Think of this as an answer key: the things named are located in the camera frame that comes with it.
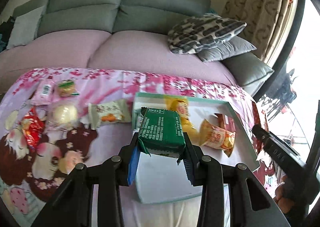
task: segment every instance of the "throw pillow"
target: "throw pillow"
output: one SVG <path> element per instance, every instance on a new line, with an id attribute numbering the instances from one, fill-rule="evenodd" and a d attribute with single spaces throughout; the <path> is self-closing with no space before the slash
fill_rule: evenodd
<path id="1" fill-rule="evenodd" d="M 212 49 L 231 40 L 246 27 L 246 23 L 207 13 L 190 17 L 175 25 L 168 33 L 172 53 L 194 54 Z"/>
<path id="2" fill-rule="evenodd" d="M 7 45 L 8 50 L 19 45 L 27 45 L 36 38 L 44 11 L 45 7 L 41 6 L 16 18 Z"/>
<path id="3" fill-rule="evenodd" d="M 230 41 L 223 42 L 216 48 L 201 50 L 201 52 L 199 52 L 197 55 L 201 61 L 206 63 L 221 61 L 256 49 L 257 48 L 254 47 L 250 42 L 235 36 Z"/>

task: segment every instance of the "pink flower pattern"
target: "pink flower pattern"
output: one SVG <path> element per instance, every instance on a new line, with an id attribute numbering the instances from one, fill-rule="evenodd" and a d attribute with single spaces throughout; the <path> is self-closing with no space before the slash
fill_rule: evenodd
<path id="1" fill-rule="evenodd" d="M 76 81 L 76 89 L 80 93 L 78 106 L 83 110 L 81 115 L 87 113 L 87 103 L 119 98 L 126 98 L 130 103 L 136 92 L 150 92 L 228 101 L 241 114 L 244 125 L 253 124 L 252 98 L 239 86 L 147 72 L 81 68 L 33 69 L 18 78 L 4 97 L 3 103 L 6 99 L 14 101 L 12 96 L 23 103 L 26 96 L 36 90 L 39 81 L 49 76 L 53 76 L 56 81 L 71 78 Z M 53 97 L 53 102 L 59 100 L 59 96 Z"/>

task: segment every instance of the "pink blanket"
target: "pink blanket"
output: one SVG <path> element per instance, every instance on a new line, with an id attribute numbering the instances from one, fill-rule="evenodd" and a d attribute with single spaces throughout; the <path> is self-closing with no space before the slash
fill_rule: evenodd
<path id="1" fill-rule="evenodd" d="M 77 104 L 81 124 L 69 132 L 53 131 L 42 135 L 35 153 L 28 149 L 17 127 L 30 110 L 29 97 L 39 81 L 52 75 L 56 81 L 74 79 L 80 96 L 69 97 Z M 242 88 L 225 84 L 151 73 L 98 69 L 34 69 L 22 75 L 9 89 L 0 105 L 0 195 L 10 213 L 21 226 L 30 226 L 75 162 L 87 166 L 102 163 L 118 154 L 131 141 L 131 124 L 88 127 L 87 103 L 104 103 L 126 98 L 132 103 L 136 92 L 183 95 L 229 101 L 240 114 L 246 131 L 254 125 L 252 98 Z M 55 95 L 54 102 L 60 100 Z M 39 117 L 46 106 L 37 107 Z M 124 221 L 136 226 L 134 187 L 121 188 Z"/>

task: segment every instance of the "pink sofa cover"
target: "pink sofa cover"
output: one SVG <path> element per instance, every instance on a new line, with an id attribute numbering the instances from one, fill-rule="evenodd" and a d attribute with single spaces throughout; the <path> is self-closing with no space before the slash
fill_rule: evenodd
<path id="1" fill-rule="evenodd" d="M 171 53 L 162 34 L 68 30 L 0 53 L 0 94 L 28 70 L 54 67 L 150 72 L 237 85 L 220 62 L 203 63 L 196 55 Z"/>
<path id="2" fill-rule="evenodd" d="M 41 36 L 26 46 L 0 53 L 0 94 L 34 68 L 86 68 L 89 58 L 110 36 L 105 31 L 69 30 Z"/>
<path id="3" fill-rule="evenodd" d="M 88 67 L 167 74 L 237 85 L 222 63 L 203 63 L 194 54 L 173 54 L 167 41 L 163 34 L 117 32 L 95 52 Z"/>

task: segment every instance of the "blue gripper pad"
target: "blue gripper pad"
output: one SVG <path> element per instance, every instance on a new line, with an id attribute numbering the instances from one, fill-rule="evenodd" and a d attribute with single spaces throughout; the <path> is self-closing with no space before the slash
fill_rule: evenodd
<path id="1" fill-rule="evenodd" d="M 136 178 L 138 163 L 140 158 L 140 149 L 138 148 L 138 145 L 135 146 L 132 156 L 129 163 L 129 172 L 128 172 L 128 184 L 132 185 L 133 181 Z"/>

